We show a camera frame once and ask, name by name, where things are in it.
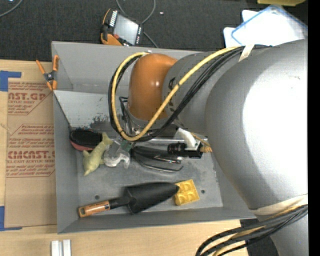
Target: blue tape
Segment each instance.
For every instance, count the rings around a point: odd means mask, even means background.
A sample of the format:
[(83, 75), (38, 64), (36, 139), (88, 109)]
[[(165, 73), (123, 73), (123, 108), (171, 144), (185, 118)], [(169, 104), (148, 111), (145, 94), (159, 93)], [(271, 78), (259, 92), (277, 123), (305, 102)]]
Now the blue tape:
[(20, 230), (21, 227), (9, 227), (5, 228), (5, 207), (0, 206), (0, 232), (6, 230)]
[(8, 91), (8, 79), (9, 78), (21, 78), (21, 72), (2, 71), (0, 70), (0, 91)]

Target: black trowel blade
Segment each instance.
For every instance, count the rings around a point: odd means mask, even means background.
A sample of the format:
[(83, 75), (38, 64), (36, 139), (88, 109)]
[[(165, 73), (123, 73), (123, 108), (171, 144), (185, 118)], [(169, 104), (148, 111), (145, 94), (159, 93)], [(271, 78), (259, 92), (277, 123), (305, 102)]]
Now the black trowel blade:
[(124, 196), (130, 197), (128, 208), (132, 214), (142, 212), (174, 196), (179, 186), (170, 182), (153, 182), (124, 189)]

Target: orange cap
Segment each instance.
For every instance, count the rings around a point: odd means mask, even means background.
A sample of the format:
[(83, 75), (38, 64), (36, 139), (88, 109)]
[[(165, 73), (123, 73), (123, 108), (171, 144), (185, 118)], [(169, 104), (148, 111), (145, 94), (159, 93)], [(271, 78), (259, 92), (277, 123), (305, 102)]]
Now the orange cap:
[[(137, 60), (130, 77), (128, 110), (137, 119), (149, 121), (161, 106), (162, 88), (169, 69), (177, 59), (151, 53)], [(158, 119), (166, 118), (163, 111)]]

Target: toy figure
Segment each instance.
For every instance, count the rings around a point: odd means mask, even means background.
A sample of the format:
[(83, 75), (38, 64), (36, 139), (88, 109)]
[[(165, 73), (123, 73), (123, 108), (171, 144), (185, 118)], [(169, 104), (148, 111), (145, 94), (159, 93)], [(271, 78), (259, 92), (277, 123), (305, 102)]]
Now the toy figure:
[(107, 149), (109, 145), (113, 143), (108, 135), (103, 132), (102, 133), (102, 141), (92, 150), (91, 153), (84, 150), (83, 151), (83, 160), (82, 164), (84, 167), (84, 176), (94, 172), (99, 165), (104, 164), (104, 160), (102, 159), (102, 155)]

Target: black electronic device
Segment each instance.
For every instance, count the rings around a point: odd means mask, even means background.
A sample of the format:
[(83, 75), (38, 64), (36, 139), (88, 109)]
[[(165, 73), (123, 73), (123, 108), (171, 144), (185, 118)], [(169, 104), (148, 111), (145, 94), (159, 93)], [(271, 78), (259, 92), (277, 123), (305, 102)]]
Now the black electronic device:
[(118, 9), (111, 8), (104, 15), (100, 34), (104, 45), (137, 46), (142, 35), (142, 24)]

